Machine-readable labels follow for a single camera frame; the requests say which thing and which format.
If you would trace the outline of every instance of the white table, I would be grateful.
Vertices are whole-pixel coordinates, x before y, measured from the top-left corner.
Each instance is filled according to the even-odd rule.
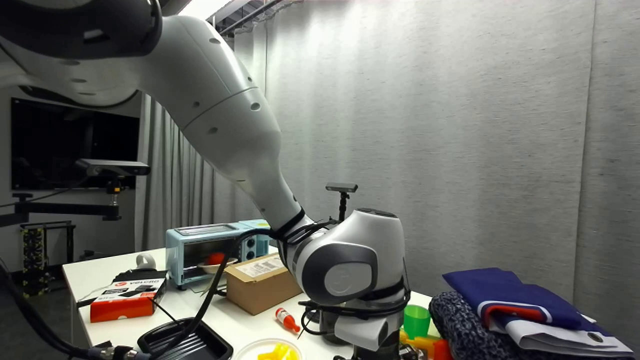
[[[165,269],[164,249],[151,250],[147,253],[156,259],[158,270]],[[76,309],[77,299],[83,298],[97,288],[110,284],[111,280],[120,272],[134,268],[137,255],[138,253],[133,253],[63,265],[72,295],[72,342],[76,346],[87,347],[110,340],[114,345],[129,345],[138,348],[136,342],[142,334],[171,321],[158,309],[152,316],[91,323],[89,321],[89,306]],[[179,319],[195,316],[203,299],[204,297],[200,297],[200,294],[193,293],[191,290],[178,291],[169,283],[168,291],[160,304],[174,318]],[[296,340],[296,335],[284,330],[275,320],[276,308],[284,307],[298,322],[304,311],[304,308],[298,305],[298,301],[302,300],[308,300],[304,293],[252,316],[227,299],[215,296],[203,321],[229,342],[234,351],[240,350],[249,342],[276,337],[295,341],[306,354],[307,359],[333,359],[335,355],[349,358],[353,352],[352,347],[331,345],[320,336],[307,333]],[[413,292],[410,303],[428,307],[430,301],[431,297]],[[429,333],[438,334],[433,324],[429,327]]]

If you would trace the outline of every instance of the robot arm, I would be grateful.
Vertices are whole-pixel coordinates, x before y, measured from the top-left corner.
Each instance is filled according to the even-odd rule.
[[[68,31],[60,33],[77,35],[84,41],[69,40],[75,45],[58,50],[43,47],[36,36],[38,29],[17,15],[44,12],[47,16],[42,18],[47,19],[53,15],[43,6],[62,1],[8,2],[14,12],[1,12],[4,18],[0,15],[0,24],[22,28],[9,31],[0,26],[0,49],[4,50],[0,51],[0,86],[43,88],[83,106],[112,106],[141,90],[166,108],[187,140],[218,173],[251,197],[273,229],[289,234],[313,223],[280,171],[280,128],[267,100],[210,24],[192,17],[162,18],[156,1],[76,1],[81,5],[69,5],[67,12],[79,18],[87,13],[108,13],[101,6],[111,10],[121,6],[122,13],[133,3],[138,10],[148,4],[148,13],[137,11],[139,21],[129,21],[147,21],[148,33],[140,35],[141,45],[136,49],[130,42],[127,47],[111,44],[114,39],[127,39],[118,36],[127,29],[64,29]],[[66,14],[60,9],[56,13]],[[96,48],[96,36],[106,39],[101,41],[115,50]],[[371,308],[397,303],[403,297],[403,291],[394,286],[403,278],[404,234],[393,214],[359,209],[329,231],[323,229],[296,245],[281,243],[279,247],[302,290],[318,304],[347,302],[351,307]],[[370,320],[341,316],[335,331],[357,347],[377,350],[401,322],[401,313]]]

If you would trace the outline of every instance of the light blue toaster oven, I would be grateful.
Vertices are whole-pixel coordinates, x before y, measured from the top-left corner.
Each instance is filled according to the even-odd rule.
[[[250,229],[264,228],[266,224],[264,220],[247,220],[246,223],[198,225],[167,230],[166,268],[174,285],[181,289],[190,282],[211,278],[212,275],[205,273],[198,264],[203,263],[213,252],[223,252],[236,236]],[[268,252],[269,237],[252,236],[238,246],[232,257],[245,261]]]

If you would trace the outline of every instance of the plate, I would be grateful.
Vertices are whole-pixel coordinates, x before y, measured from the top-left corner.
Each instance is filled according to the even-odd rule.
[[[281,343],[289,346],[289,351],[295,351],[298,353],[298,360],[304,360],[305,356],[300,348],[289,340],[268,338],[255,341],[249,345],[243,347],[238,352],[234,352],[231,357],[233,360],[256,360],[258,355],[272,352],[276,348],[276,344]]]
[[[238,262],[238,259],[229,258],[229,261],[227,262],[227,266],[229,266],[231,264],[235,264],[237,262]],[[218,271],[219,267],[220,267],[220,264],[218,264],[218,265],[205,265],[205,263],[199,263],[198,264],[198,268],[201,268],[207,274],[215,274]]]

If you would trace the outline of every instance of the cardboard box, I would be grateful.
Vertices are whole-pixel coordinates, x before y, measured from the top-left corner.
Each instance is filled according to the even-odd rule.
[[[225,272],[227,299],[251,315],[257,315],[302,292],[278,254],[233,264]]]
[[[132,273],[132,279],[114,281],[91,303],[91,322],[150,316],[166,291],[166,272]]]

